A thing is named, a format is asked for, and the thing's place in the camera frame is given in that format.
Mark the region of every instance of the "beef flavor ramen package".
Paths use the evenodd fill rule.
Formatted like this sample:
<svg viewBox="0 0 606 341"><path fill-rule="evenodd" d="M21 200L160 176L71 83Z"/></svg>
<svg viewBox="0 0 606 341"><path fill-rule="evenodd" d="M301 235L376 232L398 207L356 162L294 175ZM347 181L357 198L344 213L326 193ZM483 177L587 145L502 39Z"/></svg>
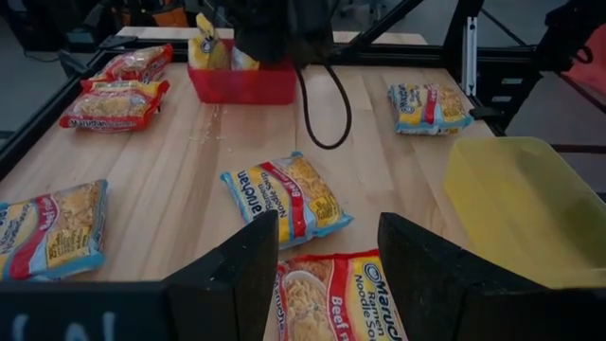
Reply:
<svg viewBox="0 0 606 341"><path fill-rule="evenodd" d="M277 266L280 341L405 340L379 250L303 256Z"/></svg>
<svg viewBox="0 0 606 341"><path fill-rule="evenodd" d="M388 96L394 109L397 133L455 134L473 121L463 109L458 94L443 85L391 85Z"/></svg>
<svg viewBox="0 0 606 341"><path fill-rule="evenodd" d="M90 81L155 81L172 59L172 45L166 44L115 56Z"/></svg>
<svg viewBox="0 0 606 341"><path fill-rule="evenodd" d="M99 268L107 181L0 204L0 279L54 280Z"/></svg>
<svg viewBox="0 0 606 341"><path fill-rule="evenodd" d="M82 94L63 112L59 125L97 132L145 129L169 90L168 81L83 81Z"/></svg>
<svg viewBox="0 0 606 341"><path fill-rule="evenodd" d="M248 170L224 172L221 179L247 223L266 210L277 210L281 249L324 237L352 220L299 152Z"/></svg>

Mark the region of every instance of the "noodle image on package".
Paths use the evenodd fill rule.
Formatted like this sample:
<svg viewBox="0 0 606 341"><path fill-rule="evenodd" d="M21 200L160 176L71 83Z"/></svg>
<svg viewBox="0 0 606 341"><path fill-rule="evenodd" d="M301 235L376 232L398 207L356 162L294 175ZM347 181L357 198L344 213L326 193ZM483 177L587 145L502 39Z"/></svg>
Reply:
<svg viewBox="0 0 606 341"><path fill-rule="evenodd" d="M303 154L263 162L248 170L221 174L247 223L275 209L280 249L324 237L352 218Z"/></svg>
<svg viewBox="0 0 606 341"><path fill-rule="evenodd" d="M379 250L281 261L274 301L280 341L406 339Z"/></svg>

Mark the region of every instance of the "wooden tabletop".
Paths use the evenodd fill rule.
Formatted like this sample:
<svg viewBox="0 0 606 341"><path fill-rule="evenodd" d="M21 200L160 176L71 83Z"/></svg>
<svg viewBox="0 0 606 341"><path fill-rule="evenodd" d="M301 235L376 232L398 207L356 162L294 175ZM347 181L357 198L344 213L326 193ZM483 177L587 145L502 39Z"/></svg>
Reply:
<svg viewBox="0 0 606 341"><path fill-rule="evenodd" d="M127 27L121 34L187 38L194 29ZM228 36L228 30L222 30ZM354 32L335 33L347 41ZM422 44L418 34L384 34L385 43ZM244 222L222 171L302 151L355 220L339 232L285 250L280 257L355 252L377 247L379 214L396 212L470 248L442 187L448 154L461 136L490 136L475 122L460 135L396 135L387 84L438 82L456 88L442 69L334 68L351 101L353 126L334 151L317 148L305 130L301 100L288 106L202 104L186 65L166 71L171 88L162 112L139 133L95 134L50 128L0 182L0 198L15 202L106 178L110 184L105 225L107 261L94 280L163 278L219 245ZM331 143L345 128L345 108L320 67L305 71L312 126ZM467 109L471 105L461 93ZM267 338L276 338L270 313Z"/></svg>

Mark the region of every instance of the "maruchan logo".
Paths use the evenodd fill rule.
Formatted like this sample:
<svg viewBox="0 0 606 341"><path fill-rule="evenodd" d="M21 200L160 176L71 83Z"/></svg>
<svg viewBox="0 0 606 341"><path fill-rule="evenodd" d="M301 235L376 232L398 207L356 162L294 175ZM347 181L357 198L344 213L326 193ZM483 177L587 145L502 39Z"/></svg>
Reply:
<svg viewBox="0 0 606 341"><path fill-rule="evenodd" d="M70 127L79 128L90 128L90 129L103 129L103 128L130 128L136 126L136 122L113 122L105 120L95 119L76 119L71 118L69 120Z"/></svg>
<svg viewBox="0 0 606 341"><path fill-rule="evenodd" d="M200 49L202 49L202 52L204 52L204 53L210 53L211 48L212 48L212 42L210 41L209 38L205 38L202 41L202 44L200 45Z"/></svg>
<svg viewBox="0 0 606 341"><path fill-rule="evenodd" d="M25 204L21 208L21 214L15 219L11 219L7 226L4 228L2 236L0 236L0 255L6 255L12 252L12 247L15 244L19 229L26 219L31 204Z"/></svg>
<svg viewBox="0 0 606 341"><path fill-rule="evenodd" d="M379 310L381 311L382 321L387 329L387 334L390 340L402 341L402 336L398 330L397 325L400 323L397 320L398 316L392 313L392 304L390 299L392 298L387 289L387 283L383 279L381 269L374 263L366 263L364 265L364 274L366 277L374 283L377 291L377 300L379 303Z"/></svg>
<svg viewBox="0 0 606 341"><path fill-rule="evenodd" d="M377 265L373 263L367 263L364 266L364 273L366 277L375 284L377 282L383 281L383 275L381 275L381 270Z"/></svg>
<svg viewBox="0 0 606 341"><path fill-rule="evenodd" d="M415 112L415 108L408 104L408 89L404 85L398 86L398 93L400 94L400 110L406 114L412 114Z"/></svg>
<svg viewBox="0 0 606 341"><path fill-rule="evenodd" d="M280 286L282 283L282 273L277 271L276 281L274 282L274 299L276 300L277 325L280 333L280 340L285 340L286 330L286 312L285 306L282 304L282 295L280 294Z"/></svg>

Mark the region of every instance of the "maruchan ramen package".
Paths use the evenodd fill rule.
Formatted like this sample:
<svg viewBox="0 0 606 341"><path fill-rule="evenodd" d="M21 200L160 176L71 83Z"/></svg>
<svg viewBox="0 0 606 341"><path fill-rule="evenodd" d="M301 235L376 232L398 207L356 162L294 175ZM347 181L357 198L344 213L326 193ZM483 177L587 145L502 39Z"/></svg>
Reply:
<svg viewBox="0 0 606 341"><path fill-rule="evenodd" d="M460 132L473 118L458 94L439 84L389 86L396 132L412 135L447 135Z"/></svg>
<svg viewBox="0 0 606 341"><path fill-rule="evenodd" d="M193 69L228 70L229 53L215 28L202 13L196 16L196 24L200 35L187 41L189 66Z"/></svg>
<svg viewBox="0 0 606 341"><path fill-rule="evenodd" d="M83 81L82 94L63 112L59 125L97 132L145 129L169 90L168 81Z"/></svg>
<svg viewBox="0 0 606 341"><path fill-rule="evenodd" d="M324 237L352 220L299 152L248 170L224 172L221 179L247 223L266 210L277 210L282 249Z"/></svg>
<svg viewBox="0 0 606 341"><path fill-rule="evenodd" d="M99 268L107 181L0 204L0 279L55 280Z"/></svg>
<svg viewBox="0 0 606 341"><path fill-rule="evenodd" d="M147 47L115 56L90 81L155 81L172 59L172 45Z"/></svg>
<svg viewBox="0 0 606 341"><path fill-rule="evenodd" d="M240 51L237 47L231 49L231 69L232 70L258 70L260 63L252 59L246 53Z"/></svg>
<svg viewBox="0 0 606 341"><path fill-rule="evenodd" d="M406 339L378 250L280 262L274 299L280 341Z"/></svg>

